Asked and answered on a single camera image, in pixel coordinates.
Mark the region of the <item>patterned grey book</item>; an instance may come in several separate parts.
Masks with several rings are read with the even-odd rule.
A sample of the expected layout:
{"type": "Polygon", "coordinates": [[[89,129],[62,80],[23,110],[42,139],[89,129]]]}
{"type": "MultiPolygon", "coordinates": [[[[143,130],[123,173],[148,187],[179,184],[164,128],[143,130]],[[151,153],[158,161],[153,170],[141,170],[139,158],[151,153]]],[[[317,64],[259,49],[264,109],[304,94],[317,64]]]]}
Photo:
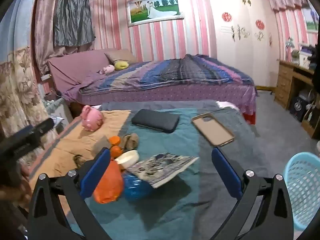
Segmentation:
{"type": "Polygon", "coordinates": [[[142,160],[126,170],[157,189],[185,171],[198,159],[193,156],[161,153],[142,160]]]}

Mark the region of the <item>floral beige curtain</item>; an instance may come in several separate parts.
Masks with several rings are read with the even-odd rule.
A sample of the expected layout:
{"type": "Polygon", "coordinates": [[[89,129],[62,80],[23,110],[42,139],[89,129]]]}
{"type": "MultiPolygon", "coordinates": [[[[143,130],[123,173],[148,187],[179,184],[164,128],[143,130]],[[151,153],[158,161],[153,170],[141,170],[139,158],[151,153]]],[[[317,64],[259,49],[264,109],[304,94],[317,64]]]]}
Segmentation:
{"type": "Polygon", "coordinates": [[[36,84],[30,48],[1,62],[1,133],[6,137],[49,118],[36,84]]]}

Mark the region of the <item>light blue mesh basket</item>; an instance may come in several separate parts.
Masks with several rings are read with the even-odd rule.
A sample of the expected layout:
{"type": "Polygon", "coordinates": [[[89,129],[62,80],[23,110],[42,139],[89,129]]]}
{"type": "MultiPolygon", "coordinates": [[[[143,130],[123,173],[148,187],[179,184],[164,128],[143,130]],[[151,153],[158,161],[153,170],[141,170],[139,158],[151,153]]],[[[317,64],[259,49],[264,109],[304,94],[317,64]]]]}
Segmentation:
{"type": "Polygon", "coordinates": [[[295,154],[286,164],[283,178],[290,197],[294,227],[303,231],[319,209],[319,157],[309,152],[295,154]]]}

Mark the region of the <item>orange plastic bag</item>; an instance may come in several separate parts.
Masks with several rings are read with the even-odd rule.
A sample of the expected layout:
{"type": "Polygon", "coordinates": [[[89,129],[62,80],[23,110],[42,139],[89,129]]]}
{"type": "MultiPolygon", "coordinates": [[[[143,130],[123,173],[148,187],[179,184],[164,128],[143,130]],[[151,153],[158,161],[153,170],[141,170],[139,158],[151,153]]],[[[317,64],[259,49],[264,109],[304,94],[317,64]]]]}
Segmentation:
{"type": "Polygon", "coordinates": [[[109,163],[93,192],[94,200],[99,204],[107,204],[116,201],[124,189],[124,182],[121,170],[115,160],[109,163]]]}

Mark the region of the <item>pink piggy bank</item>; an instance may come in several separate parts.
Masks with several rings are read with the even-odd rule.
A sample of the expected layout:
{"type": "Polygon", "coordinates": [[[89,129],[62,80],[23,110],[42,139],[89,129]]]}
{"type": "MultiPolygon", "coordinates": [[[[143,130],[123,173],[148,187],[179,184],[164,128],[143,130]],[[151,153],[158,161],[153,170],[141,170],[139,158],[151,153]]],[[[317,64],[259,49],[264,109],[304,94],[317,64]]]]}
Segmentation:
{"type": "Polygon", "coordinates": [[[104,122],[104,116],[101,111],[89,105],[82,108],[81,114],[82,126],[86,131],[95,132],[104,122]]]}

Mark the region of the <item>flat brown cardboard piece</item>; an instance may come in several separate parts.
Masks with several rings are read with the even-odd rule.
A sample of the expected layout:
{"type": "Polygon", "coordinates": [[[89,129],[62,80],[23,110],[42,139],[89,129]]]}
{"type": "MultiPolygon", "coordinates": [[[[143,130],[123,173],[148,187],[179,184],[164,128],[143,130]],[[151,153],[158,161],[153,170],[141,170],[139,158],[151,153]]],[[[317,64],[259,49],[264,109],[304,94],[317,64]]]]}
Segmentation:
{"type": "Polygon", "coordinates": [[[110,149],[111,143],[105,135],[103,135],[92,147],[91,155],[95,157],[103,148],[110,149]]]}

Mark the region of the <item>lower orange tangerine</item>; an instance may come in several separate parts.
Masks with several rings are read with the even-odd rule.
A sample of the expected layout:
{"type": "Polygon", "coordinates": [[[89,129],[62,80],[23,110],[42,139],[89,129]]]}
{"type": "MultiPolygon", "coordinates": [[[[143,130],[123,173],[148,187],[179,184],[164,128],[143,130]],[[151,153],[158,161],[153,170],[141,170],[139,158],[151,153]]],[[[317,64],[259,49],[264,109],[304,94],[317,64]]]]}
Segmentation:
{"type": "Polygon", "coordinates": [[[123,149],[119,147],[118,145],[114,145],[110,148],[110,154],[113,159],[118,158],[123,153],[123,149]]]}

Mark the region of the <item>orange tangerine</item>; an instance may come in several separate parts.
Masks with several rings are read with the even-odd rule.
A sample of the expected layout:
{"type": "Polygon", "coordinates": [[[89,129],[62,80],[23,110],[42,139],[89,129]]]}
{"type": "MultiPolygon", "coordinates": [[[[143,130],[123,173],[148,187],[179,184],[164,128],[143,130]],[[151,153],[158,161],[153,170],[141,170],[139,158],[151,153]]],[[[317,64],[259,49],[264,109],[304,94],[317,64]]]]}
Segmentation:
{"type": "Polygon", "coordinates": [[[118,145],[114,145],[110,148],[110,154],[113,159],[118,158],[123,153],[123,149],[119,147],[118,145]]]}
{"type": "Polygon", "coordinates": [[[118,146],[121,143],[121,138],[119,136],[112,136],[108,140],[112,146],[118,146]]]}

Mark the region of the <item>white round bowl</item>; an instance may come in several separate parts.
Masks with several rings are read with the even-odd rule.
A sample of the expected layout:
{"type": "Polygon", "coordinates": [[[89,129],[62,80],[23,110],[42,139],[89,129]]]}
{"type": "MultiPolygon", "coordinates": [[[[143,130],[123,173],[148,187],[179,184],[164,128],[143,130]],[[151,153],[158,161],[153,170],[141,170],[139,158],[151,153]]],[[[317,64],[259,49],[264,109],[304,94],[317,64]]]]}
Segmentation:
{"type": "Polygon", "coordinates": [[[131,167],[135,163],[139,161],[139,154],[137,150],[130,150],[122,155],[120,155],[118,158],[115,159],[117,164],[120,166],[122,170],[126,170],[127,168],[131,167]]]}

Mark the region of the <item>upper orange tangerine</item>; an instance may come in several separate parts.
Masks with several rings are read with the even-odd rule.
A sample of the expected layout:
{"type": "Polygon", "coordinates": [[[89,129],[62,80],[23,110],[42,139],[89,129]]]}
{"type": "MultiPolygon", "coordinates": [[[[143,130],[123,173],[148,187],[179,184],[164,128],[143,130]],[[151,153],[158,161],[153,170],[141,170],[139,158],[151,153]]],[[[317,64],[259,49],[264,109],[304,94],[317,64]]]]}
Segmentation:
{"type": "Polygon", "coordinates": [[[108,140],[112,146],[118,146],[121,143],[121,138],[119,136],[112,136],[108,140]]]}

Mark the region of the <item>beige phone case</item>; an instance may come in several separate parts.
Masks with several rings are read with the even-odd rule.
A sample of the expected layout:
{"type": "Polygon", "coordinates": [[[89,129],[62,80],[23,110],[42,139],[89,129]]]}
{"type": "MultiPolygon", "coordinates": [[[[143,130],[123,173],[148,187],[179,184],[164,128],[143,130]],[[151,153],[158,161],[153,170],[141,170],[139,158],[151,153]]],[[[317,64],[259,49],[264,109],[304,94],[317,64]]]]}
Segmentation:
{"type": "Polygon", "coordinates": [[[234,134],[211,113],[197,115],[191,123],[213,146],[223,146],[234,140],[234,134]]]}

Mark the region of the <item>pink plush toy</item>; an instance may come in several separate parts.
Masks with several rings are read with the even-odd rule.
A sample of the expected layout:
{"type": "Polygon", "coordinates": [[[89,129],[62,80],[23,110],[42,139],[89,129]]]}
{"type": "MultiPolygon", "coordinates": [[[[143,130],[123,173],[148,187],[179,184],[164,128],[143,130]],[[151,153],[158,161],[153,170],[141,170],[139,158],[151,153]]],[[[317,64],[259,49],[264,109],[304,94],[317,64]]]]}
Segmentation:
{"type": "Polygon", "coordinates": [[[109,64],[108,66],[103,67],[101,70],[99,70],[99,74],[108,75],[114,71],[115,71],[115,66],[112,64],[109,64]]]}

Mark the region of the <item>grey hanging curtain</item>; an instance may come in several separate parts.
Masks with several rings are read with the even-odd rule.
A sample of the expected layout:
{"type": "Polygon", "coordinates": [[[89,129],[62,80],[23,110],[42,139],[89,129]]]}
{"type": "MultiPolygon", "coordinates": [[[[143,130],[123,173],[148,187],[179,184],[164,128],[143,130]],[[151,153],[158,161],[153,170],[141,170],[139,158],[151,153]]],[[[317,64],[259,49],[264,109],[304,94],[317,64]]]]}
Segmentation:
{"type": "Polygon", "coordinates": [[[54,45],[80,47],[94,40],[89,0],[57,0],[54,45]]]}

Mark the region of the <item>black rectangular case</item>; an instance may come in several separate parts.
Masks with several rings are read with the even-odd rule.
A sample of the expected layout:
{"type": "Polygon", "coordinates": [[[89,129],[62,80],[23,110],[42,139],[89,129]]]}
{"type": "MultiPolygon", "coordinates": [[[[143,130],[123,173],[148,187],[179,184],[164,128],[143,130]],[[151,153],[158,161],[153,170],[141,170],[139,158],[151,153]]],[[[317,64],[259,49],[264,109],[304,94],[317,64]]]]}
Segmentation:
{"type": "Polygon", "coordinates": [[[178,126],[179,120],[178,114],[141,109],[134,115],[131,122],[137,126],[172,133],[178,126]]]}

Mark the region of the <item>framed wedding picture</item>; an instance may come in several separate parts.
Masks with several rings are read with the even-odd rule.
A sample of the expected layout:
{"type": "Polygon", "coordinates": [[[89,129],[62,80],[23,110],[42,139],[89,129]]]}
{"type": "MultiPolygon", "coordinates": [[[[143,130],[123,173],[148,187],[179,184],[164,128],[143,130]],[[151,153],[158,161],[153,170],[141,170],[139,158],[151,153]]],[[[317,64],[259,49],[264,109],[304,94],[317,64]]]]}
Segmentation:
{"type": "Polygon", "coordinates": [[[126,10],[128,27],[184,19],[179,0],[132,0],[127,2],[126,10]]]}

